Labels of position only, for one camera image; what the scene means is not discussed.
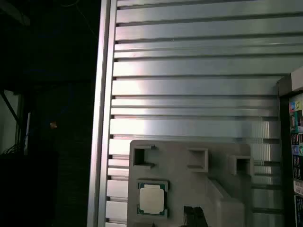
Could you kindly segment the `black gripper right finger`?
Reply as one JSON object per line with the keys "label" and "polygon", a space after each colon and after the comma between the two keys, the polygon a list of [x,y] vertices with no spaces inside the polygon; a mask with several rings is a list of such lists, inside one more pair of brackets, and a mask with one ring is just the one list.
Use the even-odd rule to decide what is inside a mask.
{"label": "black gripper right finger", "polygon": [[205,219],[205,215],[201,207],[194,207],[193,213],[195,227],[208,227],[208,223]]}

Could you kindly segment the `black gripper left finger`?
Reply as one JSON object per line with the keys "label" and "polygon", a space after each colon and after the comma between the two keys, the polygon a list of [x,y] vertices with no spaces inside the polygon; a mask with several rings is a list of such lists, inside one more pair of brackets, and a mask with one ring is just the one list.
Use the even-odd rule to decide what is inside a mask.
{"label": "black gripper left finger", "polygon": [[192,207],[184,206],[184,219],[186,227],[194,226],[194,212]]}

